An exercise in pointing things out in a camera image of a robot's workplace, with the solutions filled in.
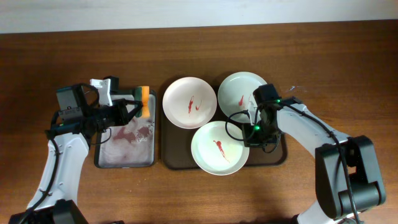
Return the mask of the green orange sponge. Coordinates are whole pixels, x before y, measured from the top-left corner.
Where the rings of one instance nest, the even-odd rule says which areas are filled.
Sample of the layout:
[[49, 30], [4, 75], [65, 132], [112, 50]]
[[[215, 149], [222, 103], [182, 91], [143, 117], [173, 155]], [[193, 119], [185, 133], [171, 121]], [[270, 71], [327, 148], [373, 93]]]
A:
[[149, 103], [149, 86], [139, 86], [134, 90], [134, 98], [136, 101], [140, 101], [142, 106], [136, 114], [137, 118], [149, 118], [150, 111], [148, 107]]

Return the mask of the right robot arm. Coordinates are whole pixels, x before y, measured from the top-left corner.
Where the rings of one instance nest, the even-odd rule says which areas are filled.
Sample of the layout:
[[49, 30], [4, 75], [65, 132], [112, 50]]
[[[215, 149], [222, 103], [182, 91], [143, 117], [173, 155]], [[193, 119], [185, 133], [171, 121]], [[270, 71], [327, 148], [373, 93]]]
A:
[[257, 108], [243, 126], [244, 144], [262, 149], [282, 134], [299, 142], [315, 159], [316, 202], [291, 223], [361, 223], [359, 214], [386, 201], [373, 142], [327, 125], [297, 98], [281, 98], [272, 84], [253, 91]]

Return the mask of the small soapy water tray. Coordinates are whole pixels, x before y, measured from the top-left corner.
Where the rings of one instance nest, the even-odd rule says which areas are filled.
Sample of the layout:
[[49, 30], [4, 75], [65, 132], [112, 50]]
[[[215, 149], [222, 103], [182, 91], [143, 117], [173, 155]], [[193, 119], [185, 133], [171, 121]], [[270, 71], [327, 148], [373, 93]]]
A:
[[133, 118], [125, 126], [97, 135], [94, 164], [100, 169], [149, 167], [155, 159], [156, 92], [149, 92], [148, 118]]

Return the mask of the pink white plate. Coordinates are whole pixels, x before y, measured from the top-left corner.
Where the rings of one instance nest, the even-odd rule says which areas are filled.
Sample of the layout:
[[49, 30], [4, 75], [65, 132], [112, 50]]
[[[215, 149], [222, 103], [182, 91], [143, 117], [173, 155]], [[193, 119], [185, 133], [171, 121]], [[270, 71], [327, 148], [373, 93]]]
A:
[[179, 78], [167, 87], [162, 109], [166, 118], [179, 128], [199, 128], [215, 115], [216, 93], [210, 84], [200, 78]]

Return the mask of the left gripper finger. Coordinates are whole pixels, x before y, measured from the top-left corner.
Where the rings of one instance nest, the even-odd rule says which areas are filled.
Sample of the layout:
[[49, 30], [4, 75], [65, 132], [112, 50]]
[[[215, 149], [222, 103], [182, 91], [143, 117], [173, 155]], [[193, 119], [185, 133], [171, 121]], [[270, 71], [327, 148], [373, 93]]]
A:
[[135, 89], [130, 89], [130, 90], [111, 90], [110, 95], [132, 95], [134, 96], [135, 94]]
[[[143, 102], [136, 100], [121, 99], [121, 105], [121, 114], [123, 120], [132, 120], [133, 117], [135, 117], [135, 115], [138, 114], [143, 108]], [[129, 105], [133, 105], [133, 109], [131, 111], [129, 111], [127, 108]]]

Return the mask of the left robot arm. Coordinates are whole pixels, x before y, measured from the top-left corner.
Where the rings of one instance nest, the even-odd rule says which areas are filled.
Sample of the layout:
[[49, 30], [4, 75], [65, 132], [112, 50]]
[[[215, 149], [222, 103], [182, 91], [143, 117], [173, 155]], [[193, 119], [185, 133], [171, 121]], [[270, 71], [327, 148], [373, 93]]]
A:
[[119, 99], [111, 106], [101, 106], [98, 98], [88, 103], [85, 88], [99, 94], [86, 83], [57, 90], [60, 109], [45, 131], [49, 153], [40, 184], [27, 210], [11, 215], [10, 223], [86, 223], [77, 207], [77, 194], [92, 137], [127, 125], [138, 113], [149, 114], [148, 86], [137, 87], [133, 100]]

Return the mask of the pale green plate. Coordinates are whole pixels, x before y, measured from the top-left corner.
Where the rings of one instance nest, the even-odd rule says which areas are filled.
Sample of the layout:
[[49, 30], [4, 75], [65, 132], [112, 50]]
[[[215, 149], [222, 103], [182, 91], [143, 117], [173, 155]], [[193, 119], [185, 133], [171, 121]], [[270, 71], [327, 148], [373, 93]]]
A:
[[[250, 101], [257, 103], [253, 92], [267, 82], [259, 75], [251, 72], [236, 72], [223, 80], [218, 89], [218, 104], [222, 112], [229, 117], [233, 113], [248, 110]], [[249, 116], [237, 114], [231, 118], [238, 123], [250, 123]]]

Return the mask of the white front plate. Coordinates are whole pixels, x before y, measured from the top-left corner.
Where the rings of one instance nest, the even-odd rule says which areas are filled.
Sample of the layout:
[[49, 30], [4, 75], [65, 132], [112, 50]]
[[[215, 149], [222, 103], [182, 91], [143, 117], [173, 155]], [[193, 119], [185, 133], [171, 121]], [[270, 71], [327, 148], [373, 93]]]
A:
[[193, 135], [192, 157], [209, 174], [233, 174], [245, 165], [249, 157], [249, 148], [239, 141], [242, 137], [242, 131], [236, 125], [212, 121]]

